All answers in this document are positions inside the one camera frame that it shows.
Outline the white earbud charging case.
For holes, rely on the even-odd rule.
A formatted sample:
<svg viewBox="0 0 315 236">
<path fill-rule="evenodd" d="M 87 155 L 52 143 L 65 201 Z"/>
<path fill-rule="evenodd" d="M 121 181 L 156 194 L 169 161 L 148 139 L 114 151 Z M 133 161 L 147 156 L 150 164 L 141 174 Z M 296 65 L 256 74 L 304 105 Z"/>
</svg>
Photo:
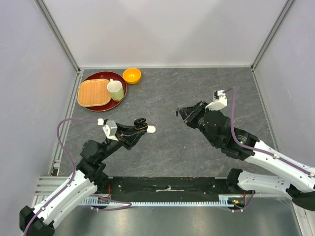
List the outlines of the white earbud charging case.
<svg viewBox="0 0 315 236">
<path fill-rule="evenodd" d="M 156 132 L 156 127 L 152 125 L 148 125 L 147 127 L 147 133 L 153 134 Z"/>
</svg>

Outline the black earbud charging case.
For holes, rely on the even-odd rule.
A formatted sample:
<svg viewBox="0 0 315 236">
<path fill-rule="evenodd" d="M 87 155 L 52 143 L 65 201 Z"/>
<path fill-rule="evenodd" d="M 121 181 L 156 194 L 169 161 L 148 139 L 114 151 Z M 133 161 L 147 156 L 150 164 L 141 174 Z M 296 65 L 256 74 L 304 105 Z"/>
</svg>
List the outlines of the black earbud charging case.
<svg viewBox="0 0 315 236">
<path fill-rule="evenodd" d="M 148 128 L 148 124 L 145 118 L 136 119 L 133 125 L 134 125 L 134 129 L 137 131 L 146 130 Z"/>
</svg>

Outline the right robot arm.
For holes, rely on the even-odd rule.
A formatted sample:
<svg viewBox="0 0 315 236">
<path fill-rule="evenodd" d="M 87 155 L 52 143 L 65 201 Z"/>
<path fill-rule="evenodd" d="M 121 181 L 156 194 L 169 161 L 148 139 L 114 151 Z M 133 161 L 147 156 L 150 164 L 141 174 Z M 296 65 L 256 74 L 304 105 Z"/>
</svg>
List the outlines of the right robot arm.
<svg viewBox="0 0 315 236">
<path fill-rule="evenodd" d="M 315 169 L 274 150 L 255 135 L 231 127 L 231 119 L 220 110 L 212 111 L 200 101 L 176 110 L 185 125 L 198 129 L 208 142 L 226 156 L 260 166 L 274 177 L 251 177 L 250 173 L 233 170 L 225 181 L 230 193 L 241 189 L 272 192 L 290 198 L 301 208 L 315 209 Z"/>
</svg>

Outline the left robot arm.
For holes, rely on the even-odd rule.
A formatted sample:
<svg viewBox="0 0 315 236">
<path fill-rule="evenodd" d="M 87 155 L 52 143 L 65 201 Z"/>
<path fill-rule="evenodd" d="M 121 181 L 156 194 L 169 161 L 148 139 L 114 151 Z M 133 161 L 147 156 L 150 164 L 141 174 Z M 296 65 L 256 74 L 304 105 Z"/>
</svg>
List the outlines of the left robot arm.
<svg viewBox="0 0 315 236">
<path fill-rule="evenodd" d="M 132 149 L 146 133 L 155 133 L 145 118 L 133 125 L 121 125 L 113 120 L 96 121 L 105 134 L 100 143 L 88 140 L 83 144 L 81 160 L 73 166 L 72 174 L 51 195 L 34 207 L 25 206 L 19 213 L 19 227 L 25 236 L 51 236 L 56 227 L 83 200 L 94 193 L 104 193 L 108 188 L 108 175 L 103 161 L 119 148 Z"/>
</svg>

